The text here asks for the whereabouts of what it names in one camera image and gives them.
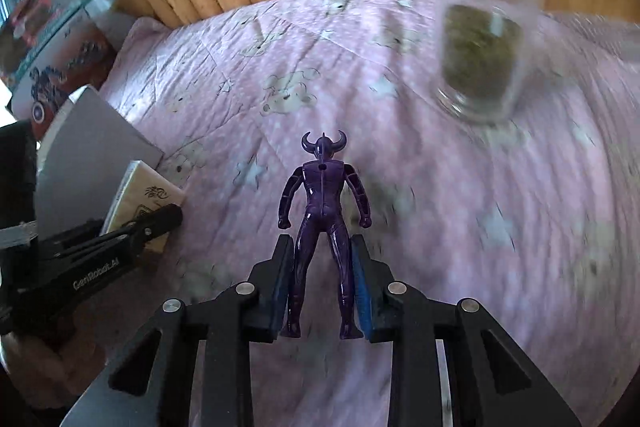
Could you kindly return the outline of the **person's left hand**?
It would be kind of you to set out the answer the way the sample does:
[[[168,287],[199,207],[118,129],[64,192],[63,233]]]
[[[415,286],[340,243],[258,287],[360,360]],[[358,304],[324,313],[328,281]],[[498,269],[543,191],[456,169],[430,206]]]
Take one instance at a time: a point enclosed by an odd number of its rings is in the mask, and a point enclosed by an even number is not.
[[[86,334],[76,333],[58,350],[34,337],[1,337],[2,369],[36,409],[71,405],[103,371],[105,361],[103,347]]]

